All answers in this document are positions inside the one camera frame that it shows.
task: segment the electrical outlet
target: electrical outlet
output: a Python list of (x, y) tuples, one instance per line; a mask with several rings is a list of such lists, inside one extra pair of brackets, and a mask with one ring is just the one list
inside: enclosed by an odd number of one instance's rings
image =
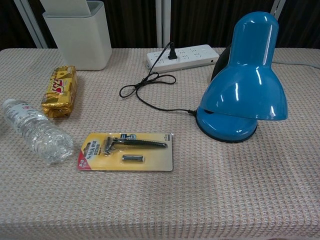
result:
[[(162, 51), (147, 53), (146, 67), (150, 69)], [(167, 49), (159, 61), (154, 65), (152, 72), (165, 73), (180, 69), (195, 68), (214, 64), (219, 55), (209, 45), (176, 48), (177, 59), (168, 58), (170, 49)]]

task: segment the textured tablecloth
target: textured tablecloth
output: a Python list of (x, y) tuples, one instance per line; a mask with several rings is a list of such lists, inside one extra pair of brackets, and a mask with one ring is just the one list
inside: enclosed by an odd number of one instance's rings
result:
[[(81, 146), (92, 132), (171, 132), (172, 172), (78, 172), (48, 166), (0, 115), (0, 236), (13, 239), (320, 238), (320, 70), (273, 64), (286, 121), (259, 121), (237, 144), (206, 136), (187, 113), (154, 110), (119, 89), (147, 74), (146, 53), (114, 49), (102, 71), (78, 71), (74, 111), (56, 123)], [(319, 49), (279, 48), (274, 60), (320, 64)], [(0, 102), (40, 109), (56, 49), (0, 53)], [(214, 66), (175, 71), (174, 85), (141, 89), (162, 108), (196, 109)]]

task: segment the razor package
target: razor package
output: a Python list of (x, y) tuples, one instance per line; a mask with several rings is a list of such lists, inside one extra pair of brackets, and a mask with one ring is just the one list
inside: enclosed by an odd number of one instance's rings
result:
[(78, 156), (80, 171), (172, 171), (171, 133), (91, 133)]

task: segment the lamp base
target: lamp base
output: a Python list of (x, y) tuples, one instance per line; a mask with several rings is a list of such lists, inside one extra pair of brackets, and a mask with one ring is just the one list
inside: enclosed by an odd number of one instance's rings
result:
[(249, 139), (256, 131), (255, 119), (211, 113), (198, 107), (196, 124), (209, 137), (225, 143), (240, 143)]

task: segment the bottle label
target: bottle label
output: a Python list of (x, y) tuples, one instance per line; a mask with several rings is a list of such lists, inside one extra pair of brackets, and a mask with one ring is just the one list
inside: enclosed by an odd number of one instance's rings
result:
[(27, 115), (37, 114), (38, 110), (28, 103), (19, 103), (11, 108), (9, 115), (12, 119), (21, 118)]

